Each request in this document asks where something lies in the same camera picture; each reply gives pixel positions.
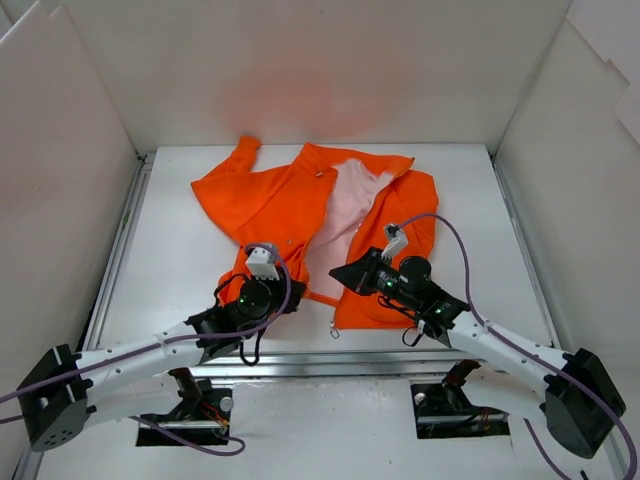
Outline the orange jacket with pink lining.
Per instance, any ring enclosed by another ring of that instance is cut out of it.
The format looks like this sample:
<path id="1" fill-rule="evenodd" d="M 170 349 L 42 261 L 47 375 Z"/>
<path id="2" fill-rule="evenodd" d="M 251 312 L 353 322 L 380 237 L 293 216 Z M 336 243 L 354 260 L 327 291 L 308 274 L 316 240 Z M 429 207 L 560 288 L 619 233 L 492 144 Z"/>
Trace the orange jacket with pink lining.
<path id="1" fill-rule="evenodd" d="M 382 248 L 386 225 L 410 220 L 403 256 L 434 248 L 434 179 L 413 159 L 307 143 L 288 165 L 256 172 L 259 140 L 244 136 L 232 154 L 191 188 L 209 219 L 240 248 L 271 243 L 305 296 L 334 310 L 346 329 L 406 329 L 411 321 L 330 277 L 331 269 Z"/>

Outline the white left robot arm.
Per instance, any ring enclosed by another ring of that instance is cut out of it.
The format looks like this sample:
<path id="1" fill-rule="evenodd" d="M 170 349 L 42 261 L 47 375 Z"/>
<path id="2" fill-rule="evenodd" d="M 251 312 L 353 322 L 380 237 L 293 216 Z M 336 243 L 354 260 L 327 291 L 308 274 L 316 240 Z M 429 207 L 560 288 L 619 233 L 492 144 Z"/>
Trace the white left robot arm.
<path id="1" fill-rule="evenodd" d="M 18 386 L 32 450 L 57 448 L 86 428 L 123 417 L 191 418 L 202 395 L 190 368 L 234 352 L 274 316 L 296 311 L 305 290 L 295 280 L 250 277 L 235 300 L 149 339 L 103 350 L 49 349 Z"/>

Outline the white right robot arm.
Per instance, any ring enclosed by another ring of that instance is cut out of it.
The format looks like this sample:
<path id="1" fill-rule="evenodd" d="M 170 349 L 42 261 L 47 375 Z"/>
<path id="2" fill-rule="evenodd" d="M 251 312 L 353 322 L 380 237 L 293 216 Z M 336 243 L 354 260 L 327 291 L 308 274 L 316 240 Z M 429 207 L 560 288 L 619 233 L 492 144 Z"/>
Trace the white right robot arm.
<path id="1" fill-rule="evenodd" d="M 472 363 L 451 370 L 442 398 L 455 412 L 490 406 L 541 420 L 566 451 L 591 459 L 626 411 L 597 355 L 537 344 L 483 319 L 470 302 L 432 280 L 431 264 L 423 257 L 409 256 L 394 268 L 372 247 L 330 275 L 352 293 L 375 295 L 383 305 L 399 308 L 419 333 L 496 368 L 494 374 L 482 374 Z"/>

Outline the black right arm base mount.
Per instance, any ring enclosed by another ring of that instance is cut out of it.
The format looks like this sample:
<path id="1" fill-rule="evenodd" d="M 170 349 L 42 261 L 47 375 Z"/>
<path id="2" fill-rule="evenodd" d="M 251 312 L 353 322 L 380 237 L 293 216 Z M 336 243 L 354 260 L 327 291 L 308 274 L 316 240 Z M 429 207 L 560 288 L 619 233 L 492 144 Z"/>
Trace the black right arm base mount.
<path id="1" fill-rule="evenodd" d="M 420 440 L 509 436 L 508 415 L 473 405 L 462 391 L 480 364 L 462 360 L 438 383 L 410 386 L 416 435 Z"/>

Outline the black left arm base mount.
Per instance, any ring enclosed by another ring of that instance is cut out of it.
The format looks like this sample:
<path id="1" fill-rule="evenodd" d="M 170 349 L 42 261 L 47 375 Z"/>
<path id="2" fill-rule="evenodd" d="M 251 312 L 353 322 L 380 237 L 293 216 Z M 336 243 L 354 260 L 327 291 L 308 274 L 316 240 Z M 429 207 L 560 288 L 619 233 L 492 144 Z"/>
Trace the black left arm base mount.
<path id="1" fill-rule="evenodd" d="M 166 412 L 141 414 L 171 434 L 200 446 L 226 446 L 231 433 L 233 390 L 196 378 L 187 368 L 173 369 L 169 378 L 176 384 L 178 401 Z"/>

